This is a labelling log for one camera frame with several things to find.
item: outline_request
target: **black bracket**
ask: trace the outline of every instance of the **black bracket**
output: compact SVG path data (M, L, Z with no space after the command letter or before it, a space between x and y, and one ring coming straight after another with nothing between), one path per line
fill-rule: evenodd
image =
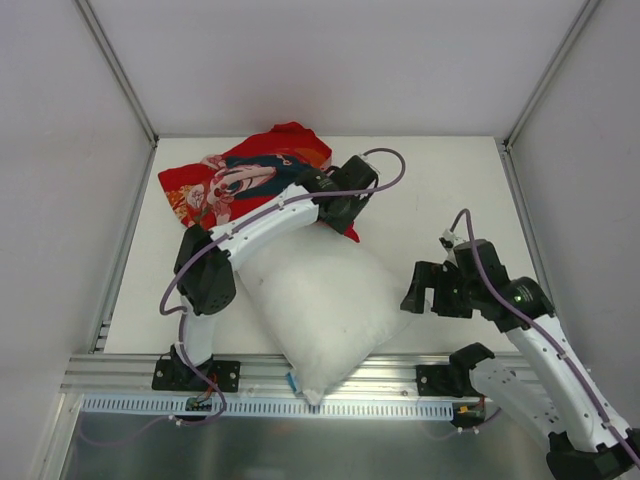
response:
M211 359L198 366L223 392L236 393L240 384L240 362ZM180 360L174 346L169 357L160 357L153 372L151 389L169 392L203 392L209 386Z
M469 372L487 358L491 350L481 343L468 345L449 356L448 365L416 365L416 384L421 397L479 397L471 386Z
M640 430L626 433L627 442L640 454ZM580 452L564 432L550 434L549 446L547 465L556 480L613 480L633 467L631 457L619 443L609 448L600 445L597 452Z

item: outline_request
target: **black mounting bracket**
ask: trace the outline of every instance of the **black mounting bracket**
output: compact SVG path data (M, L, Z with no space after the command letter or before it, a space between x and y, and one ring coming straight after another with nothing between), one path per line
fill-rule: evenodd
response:
M469 372L487 358L491 350L481 343L468 345L449 356L448 365L416 365L416 384L421 397L480 397L471 386Z
M236 393L240 384L240 362L231 360L209 360L198 366L198 370L211 378L223 392ZM174 346L168 358L160 357L153 372L151 389L162 392L203 392L209 386L191 369L182 363Z

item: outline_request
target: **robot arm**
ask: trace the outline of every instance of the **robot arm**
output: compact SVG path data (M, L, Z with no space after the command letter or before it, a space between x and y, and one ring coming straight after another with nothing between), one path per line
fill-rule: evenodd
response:
M322 221L344 233L368 203L371 194L317 196L323 192L359 191L377 184L378 174L360 156L328 172L309 169L280 195L233 222L206 231L187 229L174 267L178 273L203 248L217 245L199 258L177 283L187 311L184 351L199 366L211 359L211 340L220 311L236 295L234 272L262 246L288 232ZM181 349L175 355L183 364ZM188 368L182 369L190 375Z
M483 394L493 399L548 452L547 463L556 479L613 479L631 468L632 459L615 432L637 454L640 430L631 429L596 387L538 284L530 278L509 279L493 245L486 240L476 242L491 285L508 304L535 321L532 328L487 289L473 257L473 245L449 230L440 241L448 252L446 261L416 263L401 308L424 311L424 289L433 288L431 310L438 315L470 318L473 310L479 310L527 359L551 402L520 382L480 344L451 355L450 375L454 378L445 383L450 389L453 385L454 391L449 393ZM561 345L562 354L554 344ZM604 406L607 421L594 398Z

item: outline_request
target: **enclosure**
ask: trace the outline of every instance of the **enclosure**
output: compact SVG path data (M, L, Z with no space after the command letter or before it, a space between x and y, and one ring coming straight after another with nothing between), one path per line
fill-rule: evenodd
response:
M294 121L336 165L374 147L406 157L407 176L356 221L362 248L408 286L469 208L640 425L637 1L29 0L0 12L3 478L552 478L507 416L451 436L448 415L468 399L419 395L416 365L473 342L543 392L479 314L415 320L314 415L259 312L236 306L212 346L242 365L236 410L119 447L79 438L125 439L154 401L184 397L151 390L176 340L157 305L183 232L157 174Z

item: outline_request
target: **white wall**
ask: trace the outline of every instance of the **white wall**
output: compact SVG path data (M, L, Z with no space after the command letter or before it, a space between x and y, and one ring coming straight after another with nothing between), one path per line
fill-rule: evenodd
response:
M149 146L70 0L0 2L0 470L28 478Z
M640 2L602 3L515 145L576 351L640 426Z
M504 137L584 0L93 0L160 134Z

